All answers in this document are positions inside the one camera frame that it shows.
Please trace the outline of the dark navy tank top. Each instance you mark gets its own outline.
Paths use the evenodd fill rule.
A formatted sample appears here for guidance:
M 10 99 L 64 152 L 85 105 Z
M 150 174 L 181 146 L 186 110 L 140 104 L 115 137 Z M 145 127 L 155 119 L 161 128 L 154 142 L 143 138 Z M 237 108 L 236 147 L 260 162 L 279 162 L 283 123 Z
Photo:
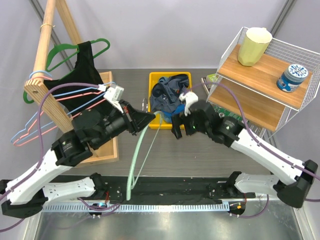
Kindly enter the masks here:
M 176 74 L 169 77 L 162 76 L 151 90 L 149 97 L 150 110 L 173 113 L 182 104 L 179 99 L 190 85 L 187 74 Z

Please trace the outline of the mint green hanger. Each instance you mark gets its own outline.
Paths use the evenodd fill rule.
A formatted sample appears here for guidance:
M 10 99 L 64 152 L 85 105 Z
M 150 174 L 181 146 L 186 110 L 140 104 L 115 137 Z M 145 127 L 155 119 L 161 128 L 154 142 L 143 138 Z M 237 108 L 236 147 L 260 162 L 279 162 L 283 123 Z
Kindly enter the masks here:
M 154 135 L 154 137 L 153 137 L 153 139 L 151 141 L 151 144 L 150 144 L 149 149 L 148 149 L 148 151 L 147 151 L 147 153 L 146 153 L 146 155 L 144 157 L 142 165 L 141 165 L 137 175 L 135 176 L 135 169 L 136 169 L 137 159 L 138 159 L 138 156 L 139 156 L 139 152 L 140 152 L 140 148 L 141 148 L 143 139 L 144 139 L 145 134 L 146 134 L 146 132 L 148 130 L 148 126 L 146 126 L 142 130 L 142 132 L 141 132 L 141 134 L 140 134 L 140 136 L 138 138 L 138 141 L 137 141 L 137 144 L 135 146 L 135 150 L 134 150 L 134 153 L 133 153 L 133 156 L 132 156 L 128 177 L 127 177 L 126 197 L 125 197 L 126 201 L 129 201 L 131 199 L 131 197 L 132 197 L 132 190 L 135 188 L 136 184 L 138 183 L 138 179 L 139 179 L 139 177 L 140 177 L 140 175 L 142 173 L 144 165 L 145 165 L 145 163 L 146 163 L 146 161 L 147 161 L 147 159 L 149 157 L 149 154 L 150 154 L 151 149 L 152 149 L 152 147 L 153 147 L 153 145 L 155 143 L 155 140 L 157 138 L 157 135 L 159 133 L 159 130 L 160 130 L 162 122 L 163 122 L 164 114 L 161 111 L 156 111 L 154 113 L 154 115 L 156 117 L 159 116 L 159 120 L 160 120 L 159 127 L 157 128 L 156 133 L 155 133 L 155 135 Z

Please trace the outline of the black tank top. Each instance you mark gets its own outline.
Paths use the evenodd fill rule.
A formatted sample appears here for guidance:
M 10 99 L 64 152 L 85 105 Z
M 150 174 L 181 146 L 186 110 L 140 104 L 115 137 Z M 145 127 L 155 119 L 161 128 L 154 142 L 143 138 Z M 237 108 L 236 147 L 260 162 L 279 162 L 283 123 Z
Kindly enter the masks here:
M 94 57 L 92 52 L 92 46 L 89 41 L 79 44 L 79 53 L 77 54 L 77 60 L 73 71 L 57 80 L 44 80 L 44 85 L 48 90 L 67 83 L 89 83 L 94 85 L 102 84 L 103 81 L 95 68 Z M 60 103 L 66 107 L 72 115 L 85 110 L 87 107 L 84 106 L 88 101 L 92 101 L 88 106 L 95 104 L 102 100 L 102 97 L 96 98 L 96 94 L 89 94 L 76 98 L 70 98 L 62 100 Z

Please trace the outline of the dark green hanger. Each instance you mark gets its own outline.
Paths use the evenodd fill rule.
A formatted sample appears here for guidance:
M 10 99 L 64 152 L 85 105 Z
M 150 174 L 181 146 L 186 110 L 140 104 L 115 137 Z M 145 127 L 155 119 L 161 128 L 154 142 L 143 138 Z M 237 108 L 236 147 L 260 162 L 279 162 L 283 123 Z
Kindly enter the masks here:
M 96 54 L 92 54 L 93 55 L 93 61 L 94 61 L 94 58 L 98 57 L 99 55 L 101 55 L 102 53 L 106 52 L 111 44 L 110 42 L 105 39 L 105 38 L 98 38 L 96 40 L 91 40 L 89 41 L 91 43 L 91 48 L 92 48 L 92 45 L 95 44 L 95 43 L 99 43 L 99 42 L 102 42 L 102 43 L 105 43 L 106 44 L 106 47 L 103 48 L 101 51 L 99 51 L 98 53 Z M 56 69 L 57 67 L 59 67 L 60 65 L 62 65 L 64 62 L 66 62 L 67 60 L 69 60 L 70 58 L 72 58 L 73 56 L 77 56 L 77 54 L 80 52 L 79 50 L 79 44 L 77 45 L 71 45 L 71 44 L 67 44 L 67 43 L 63 43 L 63 44 L 59 44 L 59 45 L 56 45 L 54 46 L 54 48 L 51 49 L 51 51 L 48 53 L 48 56 L 47 56 L 47 61 L 46 61 L 46 65 L 45 65 L 45 72 L 48 74 L 49 72 L 51 72 L 52 70 Z M 61 61 L 60 63 L 56 64 L 55 66 L 53 66 L 52 68 L 49 68 L 53 58 L 60 52 L 64 51 L 64 50 L 76 50 L 75 53 L 67 56 L 67 58 L 65 58 L 63 61 Z

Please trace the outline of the light blue wire hanger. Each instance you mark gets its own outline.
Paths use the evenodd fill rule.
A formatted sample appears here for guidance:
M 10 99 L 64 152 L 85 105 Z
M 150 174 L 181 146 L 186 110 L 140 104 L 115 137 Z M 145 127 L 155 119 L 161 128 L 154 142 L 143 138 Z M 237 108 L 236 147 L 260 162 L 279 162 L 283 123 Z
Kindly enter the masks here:
M 100 72 L 100 77 L 103 81 L 104 85 L 109 85 L 114 83 L 113 82 L 113 74 L 111 71 L 107 71 L 107 72 Z M 56 94 L 53 95 L 54 97 L 58 97 L 57 101 L 62 101 L 62 100 L 66 100 L 66 99 L 72 99 L 72 98 L 77 98 L 77 97 L 83 97 L 86 94 L 83 93 L 84 91 L 88 91 L 88 90 L 94 90 L 94 88 L 92 87 L 87 87 L 87 88 L 83 88 L 80 90 L 75 90 L 75 91 L 70 91 L 67 93 L 61 93 L 61 94 Z M 35 131 L 33 131 L 32 133 L 30 133 L 31 129 L 36 125 L 37 123 L 37 118 L 36 116 L 38 115 L 38 113 L 36 112 L 34 114 L 34 116 L 26 123 L 25 128 L 21 131 L 19 131 L 15 136 L 12 137 L 11 139 L 11 143 L 14 146 L 22 146 L 34 139 L 36 139 L 38 137 L 35 136 L 34 138 L 30 139 L 30 140 L 26 140 L 29 138 L 29 136 L 32 136 L 34 134 L 36 134 L 38 132 L 38 130 L 36 129 Z

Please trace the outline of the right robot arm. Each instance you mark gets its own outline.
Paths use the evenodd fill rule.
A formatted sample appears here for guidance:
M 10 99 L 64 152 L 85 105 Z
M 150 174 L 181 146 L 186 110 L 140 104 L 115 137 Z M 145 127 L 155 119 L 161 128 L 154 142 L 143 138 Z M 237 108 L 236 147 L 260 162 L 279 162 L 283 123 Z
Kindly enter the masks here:
M 174 114 L 171 121 L 171 131 L 177 139 L 182 137 L 180 126 L 184 125 L 187 135 L 205 134 L 215 143 L 245 154 L 271 172 L 270 175 L 233 173 L 231 182 L 225 186 L 230 197 L 260 193 L 276 196 L 293 208 L 303 206 L 318 170 L 314 161 L 287 155 L 246 129 L 241 121 L 230 116 L 221 117 L 204 100 L 193 103 L 188 114 Z

